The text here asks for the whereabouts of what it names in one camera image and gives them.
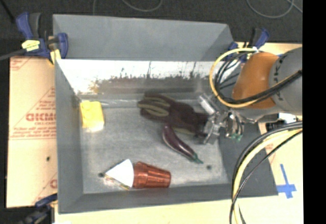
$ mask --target yellow sponge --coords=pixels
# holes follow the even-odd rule
[[[88,128],[91,132],[102,130],[104,116],[101,103],[98,101],[83,101],[79,106],[83,128]]]

